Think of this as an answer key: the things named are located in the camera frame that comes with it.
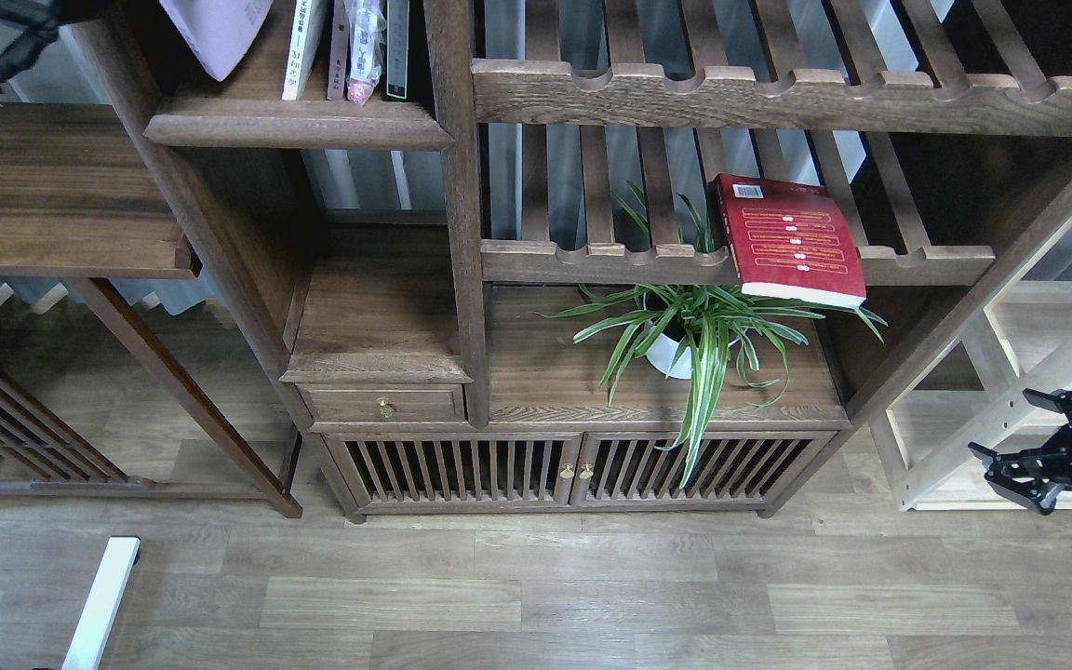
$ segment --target slatted cabinet door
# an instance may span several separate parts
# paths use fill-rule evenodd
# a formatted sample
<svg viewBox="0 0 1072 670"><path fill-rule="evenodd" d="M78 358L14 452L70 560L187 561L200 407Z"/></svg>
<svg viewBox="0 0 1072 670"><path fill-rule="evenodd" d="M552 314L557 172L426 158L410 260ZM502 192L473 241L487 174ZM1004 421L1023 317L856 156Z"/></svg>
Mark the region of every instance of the slatted cabinet door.
<svg viewBox="0 0 1072 670"><path fill-rule="evenodd" d="M522 511L569 504L582 434L327 435L367 513Z"/></svg>
<svg viewBox="0 0 1072 670"><path fill-rule="evenodd" d="M763 509L833 432L706 433L681 487L685 448L675 434L587 434L569 502L625 509Z"/></svg>

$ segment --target brass knob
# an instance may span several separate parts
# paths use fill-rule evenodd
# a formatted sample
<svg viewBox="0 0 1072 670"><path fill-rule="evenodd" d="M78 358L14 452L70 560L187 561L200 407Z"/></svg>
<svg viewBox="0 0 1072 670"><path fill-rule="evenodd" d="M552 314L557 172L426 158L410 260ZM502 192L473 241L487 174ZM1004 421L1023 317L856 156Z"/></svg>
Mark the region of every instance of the brass knob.
<svg viewBox="0 0 1072 670"><path fill-rule="evenodd" d="M390 419L396 416L396 407L387 399L378 399L378 416L383 419Z"/></svg>

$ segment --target plastic bag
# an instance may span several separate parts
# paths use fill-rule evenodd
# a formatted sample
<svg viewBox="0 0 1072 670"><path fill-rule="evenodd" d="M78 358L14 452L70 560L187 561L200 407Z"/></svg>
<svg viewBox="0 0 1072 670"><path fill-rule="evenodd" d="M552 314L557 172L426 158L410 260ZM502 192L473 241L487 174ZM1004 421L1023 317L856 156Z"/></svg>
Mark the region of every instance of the plastic bag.
<svg viewBox="0 0 1072 670"><path fill-rule="evenodd" d="M345 98L366 105L384 72L383 44L387 30L385 0L345 0L349 17L349 77Z"/></svg>

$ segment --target potted plant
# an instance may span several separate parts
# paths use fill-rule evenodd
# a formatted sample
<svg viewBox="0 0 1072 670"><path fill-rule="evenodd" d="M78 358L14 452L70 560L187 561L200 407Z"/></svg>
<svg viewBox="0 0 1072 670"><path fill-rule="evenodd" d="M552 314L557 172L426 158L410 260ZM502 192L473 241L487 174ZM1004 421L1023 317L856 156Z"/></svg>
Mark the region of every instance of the potted plant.
<svg viewBox="0 0 1072 670"><path fill-rule="evenodd" d="M645 208L646 196L638 187L629 185L637 195L638 203ZM695 247L698 251L717 250L714 234L706 218L702 218L694 204L684 194L678 194L688 209L697 229ZM631 220L644 234L651 234L646 217L630 203L614 194ZM623 372L634 359L647 357L656 370L669 377L689 378L688 400L685 416L681 419L681 431L668 448L685 445L685 468L681 475L684 487L694 474L701 452L702 434L718 404L718 394L726 382L727 369L731 361L735 373L749 387L779 385L774 399L761 406L771 405L784 394L788 387L787 344L807 346L808 339L803 332L779 322L781 318L825 318L820 310L848 311L855 314L877 339L882 336L877 324L885 326L880 318L866 309L847 310L817 306L804 300L783 300L748 296L736 285L655 285L637 284L623 292L608 296L593 296L584 306L575 307L550 314L552 318L568 318L593 314L615 306L631 303L624 314L609 316L591 324L574 336L574 343L582 342L611 328L622 328L610 360L607 363L599 387L610 386L608 402L614 399L614 389ZM783 384L779 378L769 382L750 382L748 372L760 370L760 349L770 346L778 353L784 364Z"/></svg>

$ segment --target drawer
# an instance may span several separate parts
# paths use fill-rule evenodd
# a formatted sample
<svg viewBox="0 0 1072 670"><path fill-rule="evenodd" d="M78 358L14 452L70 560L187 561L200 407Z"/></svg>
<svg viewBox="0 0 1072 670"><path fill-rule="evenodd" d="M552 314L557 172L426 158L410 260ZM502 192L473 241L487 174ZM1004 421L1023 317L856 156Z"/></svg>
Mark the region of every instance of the drawer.
<svg viewBox="0 0 1072 670"><path fill-rule="evenodd" d="M461 385L298 385L314 423L465 420Z"/></svg>

